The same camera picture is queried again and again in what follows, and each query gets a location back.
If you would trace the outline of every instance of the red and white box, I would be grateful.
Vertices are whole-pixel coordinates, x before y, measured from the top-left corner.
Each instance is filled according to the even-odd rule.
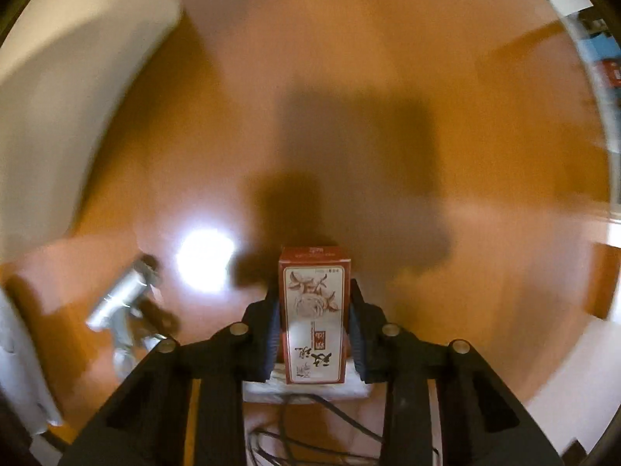
[[[345,381],[352,260],[339,247],[289,247],[279,261],[287,383]]]
[[[603,59],[599,62],[611,87],[621,87],[621,64],[614,59]]]

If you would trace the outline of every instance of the orange floor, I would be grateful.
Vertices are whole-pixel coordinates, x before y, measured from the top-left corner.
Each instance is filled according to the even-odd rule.
[[[469,339],[530,397],[585,325],[586,215],[609,197],[595,102],[552,7],[183,2],[110,126],[73,233],[4,275],[59,433],[116,387],[110,337],[84,320],[138,251],[161,261],[160,304],[186,343],[263,297],[282,244],[338,243],[389,319]],[[216,294],[176,265],[200,228],[236,246]]]

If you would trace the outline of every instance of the flower illustration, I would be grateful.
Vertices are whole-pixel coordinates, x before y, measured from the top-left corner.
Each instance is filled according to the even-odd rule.
[[[338,311],[338,306],[334,303],[335,293],[327,294],[327,286],[325,285],[327,278],[328,275],[325,274],[316,281],[312,277],[302,277],[294,271],[291,272],[290,283],[287,288],[300,291],[295,302],[296,314],[299,317],[317,319],[323,316],[326,311]]]

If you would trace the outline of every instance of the bright light spot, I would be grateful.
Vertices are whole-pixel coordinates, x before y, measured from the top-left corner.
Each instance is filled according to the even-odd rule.
[[[235,251],[233,241],[216,229],[192,231],[177,253],[184,282],[200,292],[218,292],[227,282],[227,265]]]

